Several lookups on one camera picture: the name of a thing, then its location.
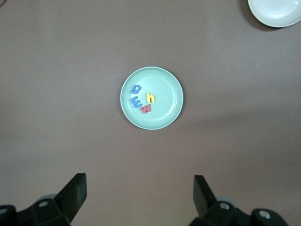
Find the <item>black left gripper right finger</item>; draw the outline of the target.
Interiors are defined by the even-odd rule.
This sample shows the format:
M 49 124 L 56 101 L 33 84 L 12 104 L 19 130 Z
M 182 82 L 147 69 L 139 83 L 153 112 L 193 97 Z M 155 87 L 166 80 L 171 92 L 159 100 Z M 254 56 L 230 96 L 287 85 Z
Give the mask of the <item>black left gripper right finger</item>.
M 219 201 L 202 175 L 194 176 L 193 201 L 198 213 L 188 226 L 287 226 L 276 212 L 257 208 L 251 215 L 228 201 Z

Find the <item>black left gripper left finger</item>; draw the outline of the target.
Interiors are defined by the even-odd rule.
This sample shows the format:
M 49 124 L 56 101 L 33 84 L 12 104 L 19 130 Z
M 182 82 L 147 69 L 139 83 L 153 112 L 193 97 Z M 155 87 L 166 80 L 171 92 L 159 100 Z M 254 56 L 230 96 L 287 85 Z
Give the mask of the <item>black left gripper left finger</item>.
M 36 201 L 23 211 L 0 205 L 0 226 L 71 226 L 86 198 L 86 174 L 77 173 L 54 198 Z

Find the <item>blue foam letter m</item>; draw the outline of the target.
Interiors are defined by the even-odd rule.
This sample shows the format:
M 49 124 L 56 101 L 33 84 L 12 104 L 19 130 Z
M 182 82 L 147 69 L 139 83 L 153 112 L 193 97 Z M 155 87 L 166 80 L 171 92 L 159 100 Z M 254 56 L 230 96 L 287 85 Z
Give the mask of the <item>blue foam letter m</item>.
M 138 96 L 134 96 L 130 99 L 131 104 L 134 108 L 141 108 L 143 105 L 141 101 L 139 100 Z

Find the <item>green plate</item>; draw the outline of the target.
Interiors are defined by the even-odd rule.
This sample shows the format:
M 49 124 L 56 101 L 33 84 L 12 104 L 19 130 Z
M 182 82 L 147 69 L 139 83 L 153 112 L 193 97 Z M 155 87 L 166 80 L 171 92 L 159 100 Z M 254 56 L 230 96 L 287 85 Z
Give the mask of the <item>green plate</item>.
M 138 94 L 131 88 L 138 84 L 142 87 Z M 138 96 L 142 105 L 147 105 L 146 94 L 155 96 L 151 112 L 143 114 L 134 108 L 130 99 Z M 146 130 L 162 129 L 172 124 L 180 115 L 184 103 L 183 90 L 177 78 L 168 70 L 160 67 L 144 67 L 131 73 L 125 80 L 120 92 L 121 109 L 126 118 L 135 126 Z

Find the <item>cream white plate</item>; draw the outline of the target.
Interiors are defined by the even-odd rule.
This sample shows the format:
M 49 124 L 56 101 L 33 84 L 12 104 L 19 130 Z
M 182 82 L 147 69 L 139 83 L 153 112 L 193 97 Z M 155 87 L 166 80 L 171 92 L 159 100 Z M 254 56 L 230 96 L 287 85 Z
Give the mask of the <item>cream white plate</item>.
M 262 24 L 288 27 L 301 21 L 301 0 L 247 0 L 253 16 Z

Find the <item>brown table mat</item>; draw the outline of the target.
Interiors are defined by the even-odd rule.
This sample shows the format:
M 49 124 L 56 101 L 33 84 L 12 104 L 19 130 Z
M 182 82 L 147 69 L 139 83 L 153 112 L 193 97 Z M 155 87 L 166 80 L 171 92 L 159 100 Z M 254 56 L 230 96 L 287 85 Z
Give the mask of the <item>brown table mat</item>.
M 170 71 L 181 114 L 133 125 L 125 79 Z M 245 213 L 301 226 L 301 21 L 246 0 L 7 0 L 0 7 L 0 205 L 25 209 L 87 175 L 72 226 L 188 226 L 193 178 Z

